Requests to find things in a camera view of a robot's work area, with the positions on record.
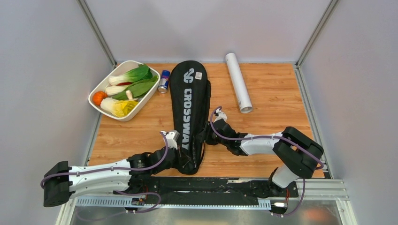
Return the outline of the black Crossway racket bag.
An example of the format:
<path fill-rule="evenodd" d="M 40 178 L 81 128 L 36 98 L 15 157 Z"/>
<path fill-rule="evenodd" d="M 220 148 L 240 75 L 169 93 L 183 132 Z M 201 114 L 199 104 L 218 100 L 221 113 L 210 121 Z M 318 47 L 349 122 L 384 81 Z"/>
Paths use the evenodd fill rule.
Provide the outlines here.
<path fill-rule="evenodd" d="M 191 161 L 182 174 L 192 175 L 203 160 L 202 129 L 208 121 L 211 83 L 205 67 L 198 61 L 177 64 L 169 77 L 174 129 L 179 132 L 178 146 Z"/>

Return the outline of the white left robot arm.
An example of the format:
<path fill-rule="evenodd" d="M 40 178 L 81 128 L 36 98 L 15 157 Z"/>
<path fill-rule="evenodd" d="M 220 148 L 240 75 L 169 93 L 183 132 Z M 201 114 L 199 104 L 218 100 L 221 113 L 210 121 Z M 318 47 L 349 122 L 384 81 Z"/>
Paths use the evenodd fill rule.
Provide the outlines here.
<path fill-rule="evenodd" d="M 162 148 L 153 153 L 135 154 L 114 163 L 95 166 L 69 166 L 68 161 L 58 162 L 45 175 L 43 188 L 44 207 L 55 207 L 69 199 L 93 193 L 128 190 L 138 194 L 143 190 L 142 180 L 163 170 L 183 169 L 191 157 L 175 148 Z"/>

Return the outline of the silver blue drink can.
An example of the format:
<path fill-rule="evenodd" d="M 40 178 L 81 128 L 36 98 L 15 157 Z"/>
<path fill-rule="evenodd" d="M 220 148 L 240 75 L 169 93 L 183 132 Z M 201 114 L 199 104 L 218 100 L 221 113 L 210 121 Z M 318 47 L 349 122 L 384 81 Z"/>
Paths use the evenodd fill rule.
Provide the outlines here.
<path fill-rule="evenodd" d="M 163 70 L 158 85 L 158 92 L 166 93 L 168 91 L 169 77 L 170 77 L 170 72 L 168 70 Z"/>

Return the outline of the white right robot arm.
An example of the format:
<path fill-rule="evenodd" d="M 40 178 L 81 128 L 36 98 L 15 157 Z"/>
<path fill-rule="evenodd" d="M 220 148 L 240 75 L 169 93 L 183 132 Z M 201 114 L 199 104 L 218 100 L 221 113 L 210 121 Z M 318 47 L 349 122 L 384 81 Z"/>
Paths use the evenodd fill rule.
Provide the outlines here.
<path fill-rule="evenodd" d="M 271 173 L 268 182 L 269 193 L 274 196 L 280 196 L 297 179 L 312 178 L 316 170 L 324 167 L 323 147 L 294 127 L 271 135 L 252 135 L 236 132 L 220 119 L 209 122 L 200 138 L 209 145 L 221 144 L 236 156 L 278 156 L 283 165 Z"/>

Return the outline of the white shuttlecock tube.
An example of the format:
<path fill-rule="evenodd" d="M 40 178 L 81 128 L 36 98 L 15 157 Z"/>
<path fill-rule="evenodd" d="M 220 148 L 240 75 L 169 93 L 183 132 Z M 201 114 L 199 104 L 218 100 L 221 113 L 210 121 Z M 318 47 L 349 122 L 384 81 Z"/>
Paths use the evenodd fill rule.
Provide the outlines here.
<path fill-rule="evenodd" d="M 234 88 L 237 103 L 241 113 L 250 113 L 253 106 L 248 94 L 246 84 L 240 69 L 236 55 L 231 52 L 225 56 L 230 79 Z"/>

